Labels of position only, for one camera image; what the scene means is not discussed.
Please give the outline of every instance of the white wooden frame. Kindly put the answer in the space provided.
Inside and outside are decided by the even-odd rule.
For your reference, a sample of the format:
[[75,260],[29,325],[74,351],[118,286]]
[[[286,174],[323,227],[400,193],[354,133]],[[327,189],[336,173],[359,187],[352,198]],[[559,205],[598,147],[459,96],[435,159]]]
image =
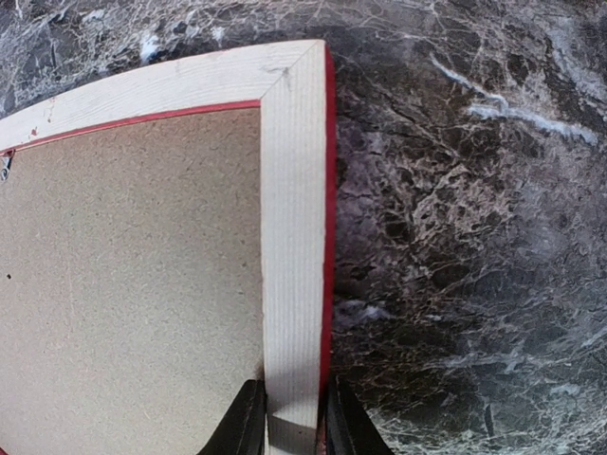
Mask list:
[[335,204],[331,72],[322,41],[255,45],[142,67],[0,120],[0,155],[14,151],[18,160],[26,148],[103,128],[261,109],[270,453],[313,453],[326,383]]

